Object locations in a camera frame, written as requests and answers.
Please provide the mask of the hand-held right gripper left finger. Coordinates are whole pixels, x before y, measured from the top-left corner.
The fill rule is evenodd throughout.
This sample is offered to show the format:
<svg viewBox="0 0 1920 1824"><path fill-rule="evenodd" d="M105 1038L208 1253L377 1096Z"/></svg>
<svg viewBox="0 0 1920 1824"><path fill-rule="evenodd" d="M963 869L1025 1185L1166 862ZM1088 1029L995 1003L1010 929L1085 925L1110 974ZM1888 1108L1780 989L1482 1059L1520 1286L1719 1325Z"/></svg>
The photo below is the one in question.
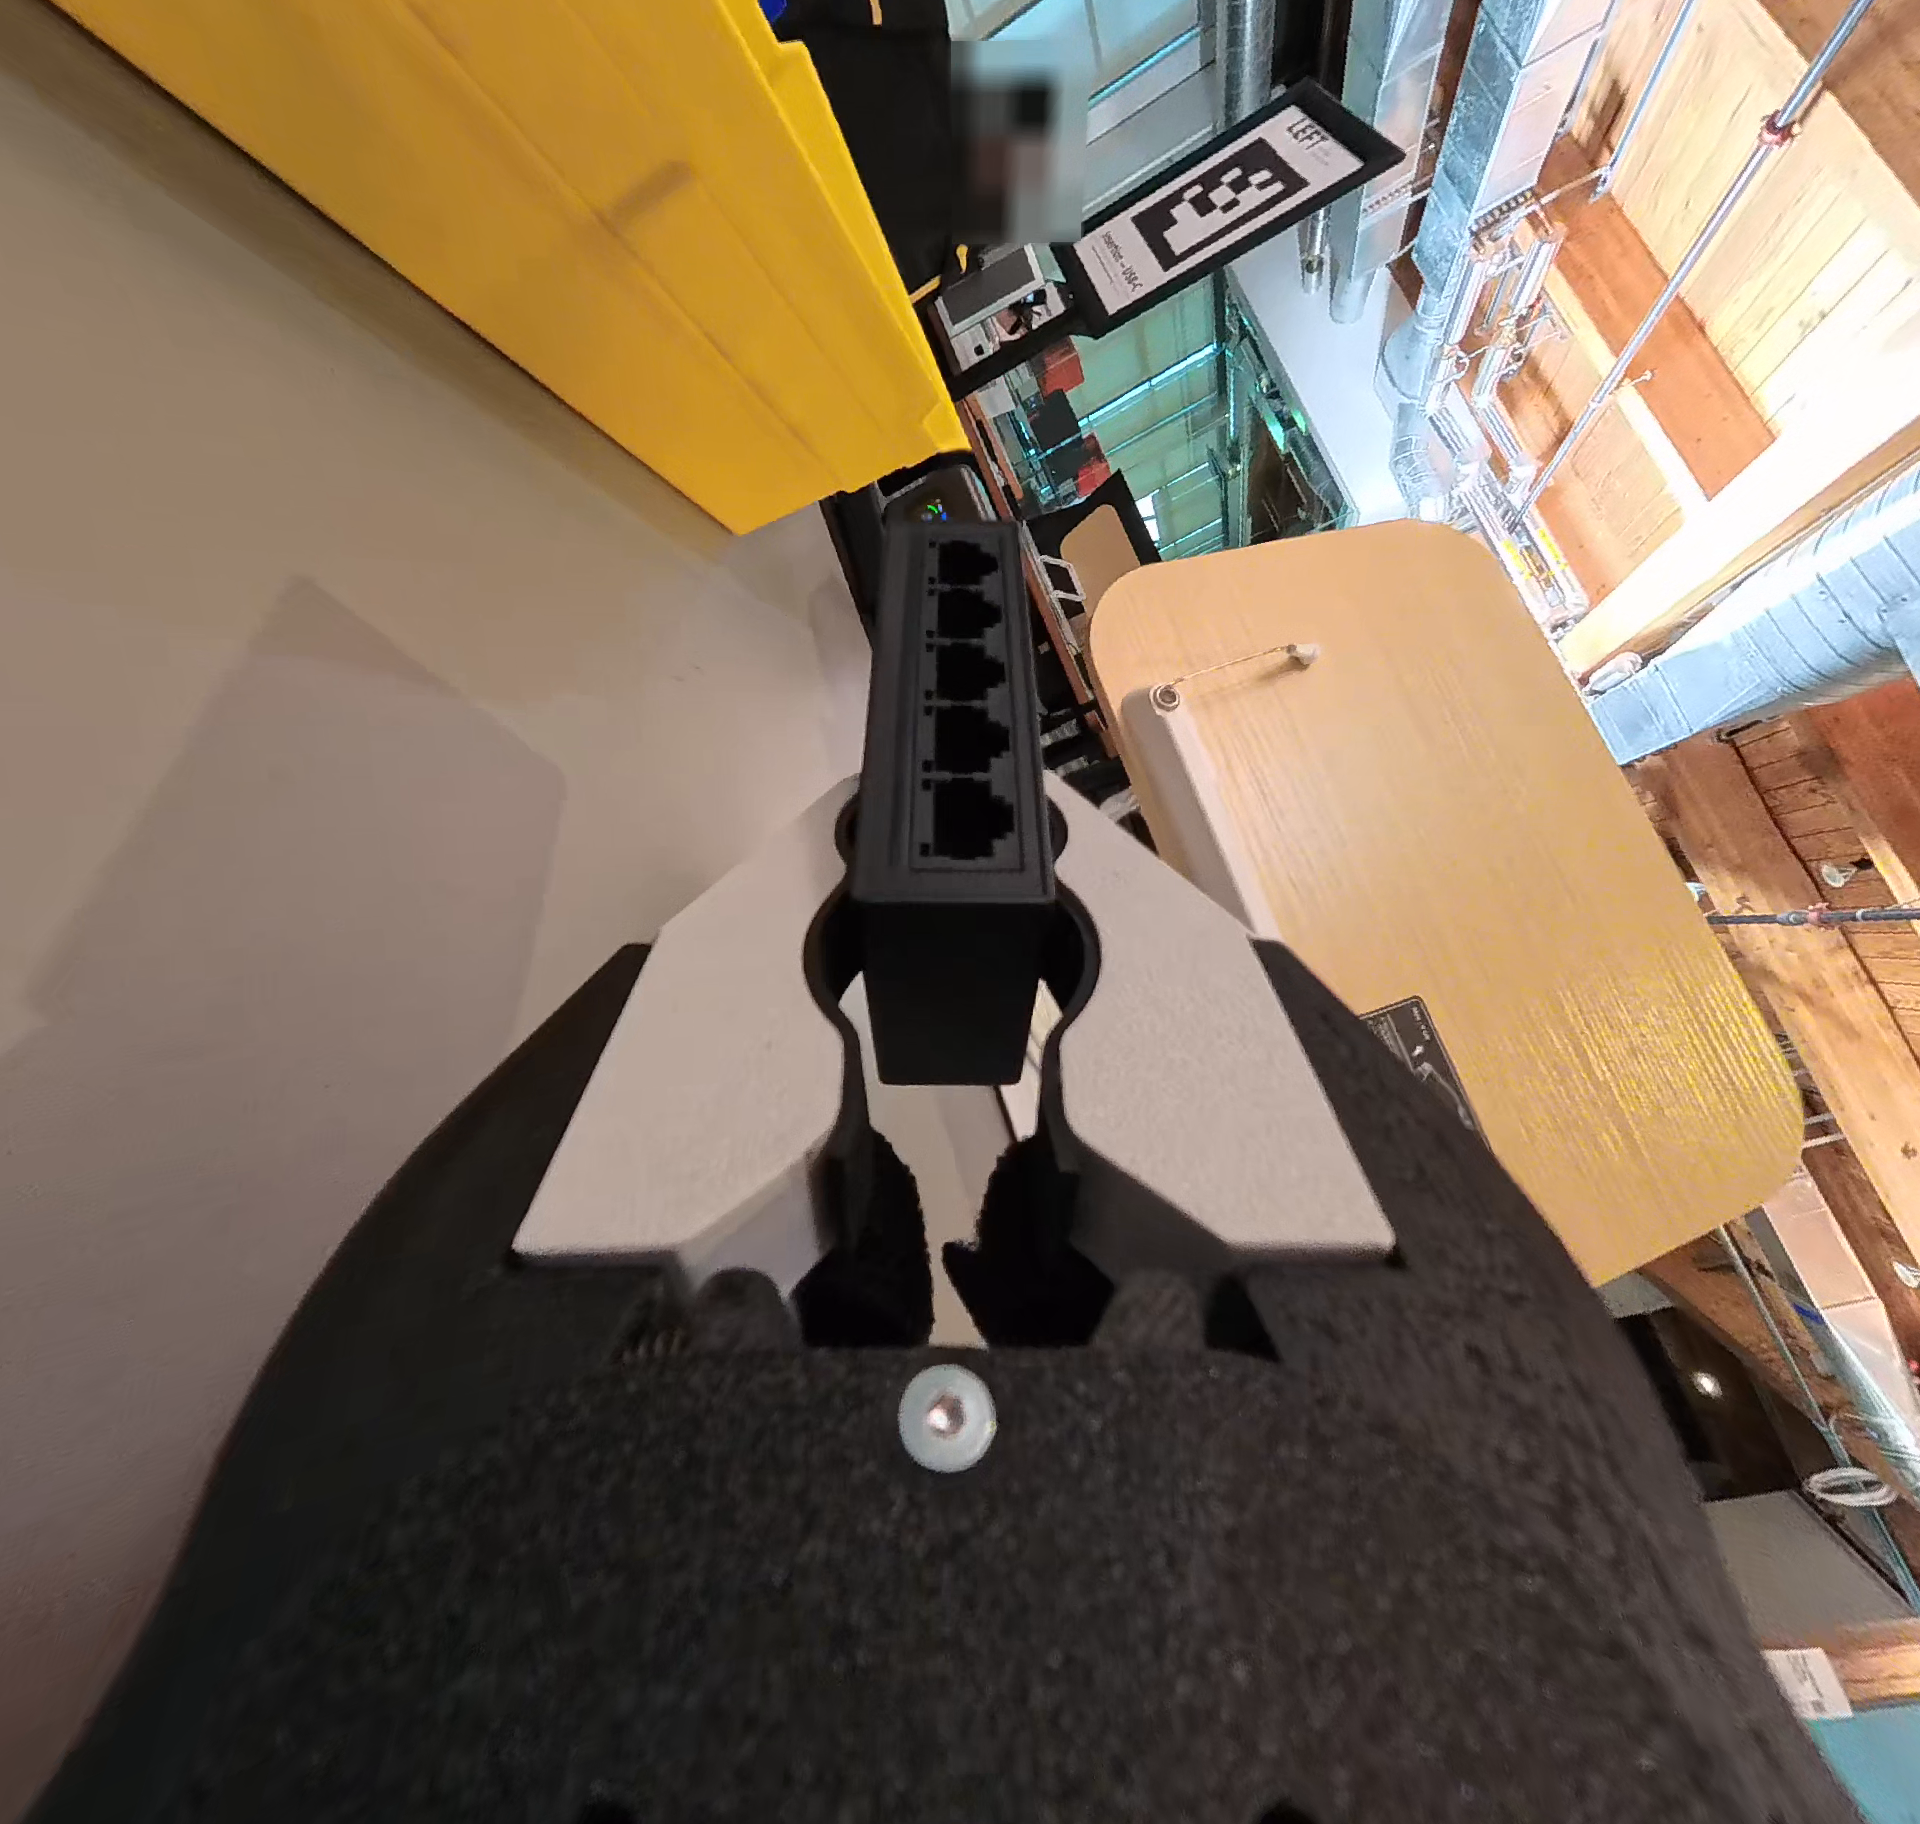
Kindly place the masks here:
<svg viewBox="0 0 1920 1824"><path fill-rule="evenodd" d="M823 1260L819 1178L849 1069L803 946L845 877L835 828L853 793L831 784L660 929L517 1260L657 1265L685 1288L749 1269L785 1295Z"/></svg>

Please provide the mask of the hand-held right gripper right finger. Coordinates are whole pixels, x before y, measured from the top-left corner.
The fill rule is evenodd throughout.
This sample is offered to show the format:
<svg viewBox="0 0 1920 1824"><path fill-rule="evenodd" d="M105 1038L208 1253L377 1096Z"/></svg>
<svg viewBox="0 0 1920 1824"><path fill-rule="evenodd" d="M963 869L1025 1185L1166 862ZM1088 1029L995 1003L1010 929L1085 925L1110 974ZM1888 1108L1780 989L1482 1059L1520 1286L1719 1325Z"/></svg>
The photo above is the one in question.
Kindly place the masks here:
<svg viewBox="0 0 1920 1824"><path fill-rule="evenodd" d="M1044 1124L1101 1273L1379 1262L1394 1236L1255 938L1057 780L1057 883L1091 982L1047 1044Z"/></svg>

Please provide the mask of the black five-port ethernet switch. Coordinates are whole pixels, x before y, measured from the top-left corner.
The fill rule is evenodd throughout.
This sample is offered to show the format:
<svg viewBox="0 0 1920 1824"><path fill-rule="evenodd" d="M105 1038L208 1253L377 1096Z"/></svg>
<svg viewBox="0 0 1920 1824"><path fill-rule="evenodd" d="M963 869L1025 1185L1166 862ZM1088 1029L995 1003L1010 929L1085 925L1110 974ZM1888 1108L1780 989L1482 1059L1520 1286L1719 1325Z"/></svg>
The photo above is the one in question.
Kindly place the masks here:
<svg viewBox="0 0 1920 1824"><path fill-rule="evenodd" d="M849 899L877 1072L1019 1076L1057 914L1019 529L888 520Z"/></svg>

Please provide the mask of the black device with green light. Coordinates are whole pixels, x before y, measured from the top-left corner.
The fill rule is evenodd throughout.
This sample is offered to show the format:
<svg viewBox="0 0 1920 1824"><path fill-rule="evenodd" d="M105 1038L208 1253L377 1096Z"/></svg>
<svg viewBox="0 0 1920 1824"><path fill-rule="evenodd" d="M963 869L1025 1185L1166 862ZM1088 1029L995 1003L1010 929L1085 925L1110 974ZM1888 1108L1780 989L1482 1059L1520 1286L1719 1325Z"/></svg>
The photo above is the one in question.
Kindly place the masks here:
<svg viewBox="0 0 1920 1824"><path fill-rule="evenodd" d="M931 459L921 468L899 470L877 486L881 520L912 524L995 524L997 506L973 461Z"/></svg>

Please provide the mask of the person's black clothing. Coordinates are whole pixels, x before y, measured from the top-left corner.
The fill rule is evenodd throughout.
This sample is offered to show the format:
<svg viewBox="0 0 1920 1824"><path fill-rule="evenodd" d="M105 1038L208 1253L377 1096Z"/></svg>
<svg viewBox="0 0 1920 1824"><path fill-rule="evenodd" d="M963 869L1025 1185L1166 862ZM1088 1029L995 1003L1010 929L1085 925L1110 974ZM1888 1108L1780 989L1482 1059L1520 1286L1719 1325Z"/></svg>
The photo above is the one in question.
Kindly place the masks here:
<svg viewBox="0 0 1920 1824"><path fill-rule="evenodd" d="M962 256L1061 245L1087 211L1088 69L1061 36L957 39L946 0L785 0L912 300Z"/></svg>

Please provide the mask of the black label sticker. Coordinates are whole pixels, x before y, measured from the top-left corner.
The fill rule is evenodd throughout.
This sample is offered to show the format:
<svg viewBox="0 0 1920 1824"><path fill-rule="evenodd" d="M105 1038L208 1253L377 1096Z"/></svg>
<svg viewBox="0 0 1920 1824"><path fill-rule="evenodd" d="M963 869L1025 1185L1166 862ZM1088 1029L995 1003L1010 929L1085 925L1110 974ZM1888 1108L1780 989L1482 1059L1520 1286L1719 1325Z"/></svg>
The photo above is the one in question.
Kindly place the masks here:
<svg viewBox="0 0 1920 1824"><path fill-rule="evenodd" d="M1438 1092L1458 1122L1485 1141L1485 1126L1476 1116L1469 1092L1441 1043L1441 1033L1425 1003L1412 994L1363 1012L1359 1021L1379 1044L1432 1092Z"/></svg>

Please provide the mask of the small light wood panel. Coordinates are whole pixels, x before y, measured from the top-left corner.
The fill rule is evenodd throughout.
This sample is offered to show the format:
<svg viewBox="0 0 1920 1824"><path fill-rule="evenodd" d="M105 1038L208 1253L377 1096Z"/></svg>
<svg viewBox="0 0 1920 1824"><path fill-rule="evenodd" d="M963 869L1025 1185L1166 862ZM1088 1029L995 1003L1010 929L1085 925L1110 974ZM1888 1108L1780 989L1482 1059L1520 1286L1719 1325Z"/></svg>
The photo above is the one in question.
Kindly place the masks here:
<svg viewBox="0 0 1920 1824"><path fill-rule="evenodd" d="M1130 496L1075 509L1058 557L1074 570L1088 615L1134 570L1161 565L1139 505Z"/></svg>

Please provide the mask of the white metal bar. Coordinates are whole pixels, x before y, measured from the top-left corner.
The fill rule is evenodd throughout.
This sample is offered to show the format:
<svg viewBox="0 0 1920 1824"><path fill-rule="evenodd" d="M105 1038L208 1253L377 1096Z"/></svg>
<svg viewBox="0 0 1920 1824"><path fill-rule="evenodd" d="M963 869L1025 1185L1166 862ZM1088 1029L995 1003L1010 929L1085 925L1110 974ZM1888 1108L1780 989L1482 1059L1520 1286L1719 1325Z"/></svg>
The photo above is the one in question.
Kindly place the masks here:
<svg viewBox="0 0 1920 1824"><path fill-rule="evenodd" d="M1196 704L1170 683L1132 688L1118 722L1132 739L1130 772L1161 856L1252 938L1277 942L1277 916L1228 807Z"/></svg>

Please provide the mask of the light wood folding tabletop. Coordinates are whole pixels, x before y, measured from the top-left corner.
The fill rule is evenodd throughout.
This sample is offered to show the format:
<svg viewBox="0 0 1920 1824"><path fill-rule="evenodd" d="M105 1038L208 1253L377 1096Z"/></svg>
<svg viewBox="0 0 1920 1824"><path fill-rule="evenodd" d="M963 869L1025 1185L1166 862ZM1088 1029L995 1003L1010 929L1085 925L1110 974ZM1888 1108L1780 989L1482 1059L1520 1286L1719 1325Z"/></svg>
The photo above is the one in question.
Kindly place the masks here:
<svg viewBox="0 0 1920 1824"><path fill-rule="evenodd" d="M1187 693L1280 942L1359 1016L1425 1000L1590 1284L1792 1180L1784 1058L1476 538L1391 521L1142 566L1087 661L1124 763L1122 695Z"/></svg>

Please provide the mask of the yellow plastic bin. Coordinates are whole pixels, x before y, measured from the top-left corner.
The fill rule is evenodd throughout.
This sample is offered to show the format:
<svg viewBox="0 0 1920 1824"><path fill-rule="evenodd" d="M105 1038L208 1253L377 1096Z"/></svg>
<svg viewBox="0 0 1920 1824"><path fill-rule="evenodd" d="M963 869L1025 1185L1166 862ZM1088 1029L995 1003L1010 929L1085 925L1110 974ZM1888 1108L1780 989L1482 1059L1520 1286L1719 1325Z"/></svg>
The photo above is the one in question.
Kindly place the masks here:
<svg viewBox="0 0 1920 1824"><path fill-rule="evenodd" d="M733 534L963 447L762 0L48 0Z"/></svg>

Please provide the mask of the metal sprinkler pipe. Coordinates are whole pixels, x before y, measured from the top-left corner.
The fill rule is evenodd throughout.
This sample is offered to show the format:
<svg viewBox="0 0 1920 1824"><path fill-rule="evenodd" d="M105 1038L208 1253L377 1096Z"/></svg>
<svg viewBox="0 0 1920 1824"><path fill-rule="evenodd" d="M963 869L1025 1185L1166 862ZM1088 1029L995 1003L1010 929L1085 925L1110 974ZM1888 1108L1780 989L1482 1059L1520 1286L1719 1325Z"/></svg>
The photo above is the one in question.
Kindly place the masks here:
<svg viewBox="0 0 1920 1824"><path fill-rule="evenodd" d="M1539 509L1648 552L1916 321L1916 0L1618 0L1548 182Z"/></svg>

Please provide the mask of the silver foil ventilation duct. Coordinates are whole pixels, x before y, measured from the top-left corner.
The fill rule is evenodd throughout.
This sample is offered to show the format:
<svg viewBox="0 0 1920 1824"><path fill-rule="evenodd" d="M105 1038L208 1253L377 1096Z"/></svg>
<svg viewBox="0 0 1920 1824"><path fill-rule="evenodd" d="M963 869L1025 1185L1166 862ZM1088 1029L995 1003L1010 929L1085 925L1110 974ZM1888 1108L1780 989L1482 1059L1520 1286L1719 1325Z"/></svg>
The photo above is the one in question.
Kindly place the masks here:
<svg viewBox="0 0 1920 1824"><path fill-rule="evenodd" d="M1410 247L1421 293L1379 356L1379 386L1394 421L1388 463L1412 520L1440 521L1446 510L1446 477L1430 454L1427 398L1467 287L1473 220L1492 206L1500 136L1521 102L1523 72L1544 56L1560 4L1480 0L1469 28L1427 206Z"/></svg>

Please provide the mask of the pale painted ceiling duct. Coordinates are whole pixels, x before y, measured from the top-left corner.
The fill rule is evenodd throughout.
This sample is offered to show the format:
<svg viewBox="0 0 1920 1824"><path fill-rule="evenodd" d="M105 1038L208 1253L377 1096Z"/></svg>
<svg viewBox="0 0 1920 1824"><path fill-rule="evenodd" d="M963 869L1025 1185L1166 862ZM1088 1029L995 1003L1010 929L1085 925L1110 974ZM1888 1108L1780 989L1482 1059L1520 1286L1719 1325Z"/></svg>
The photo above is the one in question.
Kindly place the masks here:
<svg viewBox="0 0 1920 1824"><path fill-rule="evenodd" d="M1613 763L1918 675L1918 468L1794 540L1588 713Z"/></svg>

